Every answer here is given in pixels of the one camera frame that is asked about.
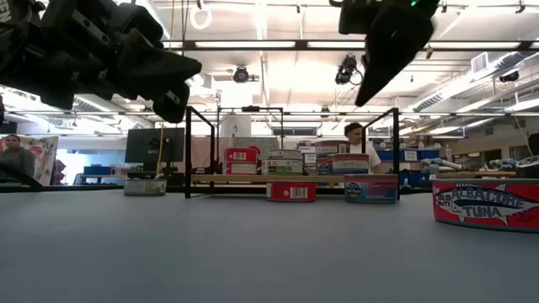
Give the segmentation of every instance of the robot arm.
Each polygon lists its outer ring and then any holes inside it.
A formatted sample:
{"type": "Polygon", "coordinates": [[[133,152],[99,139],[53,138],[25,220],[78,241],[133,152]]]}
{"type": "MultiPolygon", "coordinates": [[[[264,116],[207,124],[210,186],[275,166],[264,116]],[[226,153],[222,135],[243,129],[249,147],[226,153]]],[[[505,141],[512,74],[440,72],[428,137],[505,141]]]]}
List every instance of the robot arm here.
{"type": "Polygon", "coordinates": [[[166,121],[182,121],[185,81],[202,65],[165,51],[163,28],[144,7],[112,0],[51,0],[46,9],[35,0],[2,2],[1,84],[62,109],[71,109],[78,93],[141,96],[166,121]]]}
{"type": "Polygon", "coordinates": [[[329,0],[340,8],[339,32],[366,35],[365,75],[356,97],[365,105],[404,69],[434,33],[440,0],[329,0]]]}

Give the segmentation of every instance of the shelf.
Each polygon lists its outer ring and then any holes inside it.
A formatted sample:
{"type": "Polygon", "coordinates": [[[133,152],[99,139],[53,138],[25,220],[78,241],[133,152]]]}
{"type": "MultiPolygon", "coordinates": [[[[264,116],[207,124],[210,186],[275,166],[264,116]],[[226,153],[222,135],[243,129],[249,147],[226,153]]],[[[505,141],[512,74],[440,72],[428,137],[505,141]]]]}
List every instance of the shelf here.
{"type": "Polygon", "coordinates": [[[269,182],[269,181],[343,183],[344,176],[191,175],[191,180],[199,181],[199,182],[248,182],[248,183],[269,182]]]}

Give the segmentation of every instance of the albacore tuna label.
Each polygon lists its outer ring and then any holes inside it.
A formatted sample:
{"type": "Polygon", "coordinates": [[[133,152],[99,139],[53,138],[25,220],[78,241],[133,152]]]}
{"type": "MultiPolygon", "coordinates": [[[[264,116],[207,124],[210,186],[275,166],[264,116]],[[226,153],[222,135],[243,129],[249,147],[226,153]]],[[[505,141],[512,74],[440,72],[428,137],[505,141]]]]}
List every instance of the albacore tuna label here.
{"type": "Polygon", "coordinates": [[[437,219],[539,228],[539,184],[433,184],[437,219]]]}

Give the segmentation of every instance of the canned food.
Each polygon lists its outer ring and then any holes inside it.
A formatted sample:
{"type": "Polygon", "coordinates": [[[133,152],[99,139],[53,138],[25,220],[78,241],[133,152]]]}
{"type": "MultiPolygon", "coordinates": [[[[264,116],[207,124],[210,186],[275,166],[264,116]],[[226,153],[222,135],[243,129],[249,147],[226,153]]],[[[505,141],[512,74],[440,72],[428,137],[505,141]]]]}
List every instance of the canned food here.
{"type": "Polygon", "coordinates": [[[331,174],[369,173],[369,155],[366,154],[333,154],[329,155],[331,174]]]}
{"type": "Polygon", "coordinates": [[[314,182],[268,182],[266,199],[274,202],[314,202],[317,189],[314,182]]]}
{"type": "Polygon", "coordinates": [[[331,174],[330,162],[327,158],[317,159],[317,175],[328,176],[331,174]]]}
{"type": "Polygon", "coordinates": [[[304,152],[302,154],[302,159],[305,164],[317,164],[316,152],[304,152]]]}
{"type": "Polygon", "coordinates": [[[303,162],[296,159],[268,159],[262,161],[263,175],[302,175],[303,162]]]}
{"type": "Polygon", "coordinates": [[[536,179],[435,179],[435,219],[454,225],[539,232],[536,179]]]}
{"type": "Polygon", "coordinates": [[[222,174],[224,175],[255,175],[257,163],[251,162],[224,162],[222,174]]]}
{"type": "Polygon", "coordinates": [[[227,148],[223,151],[224,162],[251,162],[259,161],[259,152],[252,148],[227,148]]]}
{"type": "Polygon", "coordinates": [[[337,153],[350,153],[350,143],[348,141],[320,141],[315,145],[317,147],[317,158],[325,158],[337,153]]]}
{"type": "Polygon", "coordinates": [[[269,159],[302,159],[302,151],[298,150],[275,150],[268,151],[269,159]]]}
{"type": "Polygon", "coordinates": [[[352,203],[396,203],[398,175],[345,175],[344,195],[352,203]]]}

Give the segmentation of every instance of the table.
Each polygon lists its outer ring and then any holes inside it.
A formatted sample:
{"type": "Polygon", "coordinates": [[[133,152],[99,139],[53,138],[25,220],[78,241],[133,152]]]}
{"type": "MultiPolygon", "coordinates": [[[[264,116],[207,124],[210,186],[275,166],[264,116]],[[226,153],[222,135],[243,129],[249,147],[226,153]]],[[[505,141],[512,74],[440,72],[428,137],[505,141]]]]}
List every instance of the table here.
{"type": "Polygon", "coordinates": [[[539,235],[321,197],[0,194],[0,301],[535,302],[539,235]]]}

